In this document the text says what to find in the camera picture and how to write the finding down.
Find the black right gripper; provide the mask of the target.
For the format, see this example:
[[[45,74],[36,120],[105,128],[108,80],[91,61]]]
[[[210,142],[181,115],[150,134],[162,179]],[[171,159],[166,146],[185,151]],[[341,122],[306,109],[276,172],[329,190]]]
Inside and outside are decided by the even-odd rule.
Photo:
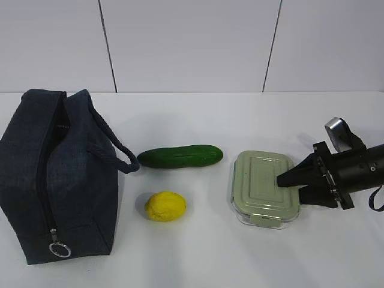
[[[302,205],[337,208],[340,204],[343,210],[354,208],[337,166],[337,160],[345,158],[349,151],[331,154],[325,142],[315,143],[313,149],[314,153],[297,166],[277,176],[277,185],[304,186],[298,190]]]

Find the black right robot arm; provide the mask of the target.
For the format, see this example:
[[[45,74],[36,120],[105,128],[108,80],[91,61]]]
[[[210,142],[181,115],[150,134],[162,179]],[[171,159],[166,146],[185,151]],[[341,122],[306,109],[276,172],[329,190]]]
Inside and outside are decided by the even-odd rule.
[[[332,154],[325,142],[313,145],[314,152],[297,166],[277,176],[279,187],[299,187],[302,205],[328,208],[341,206],[343,210],[354,207],[351,194],[375,188],[368,199],[375,207],[374,198],[383,188],[383,145],[365,146]]]

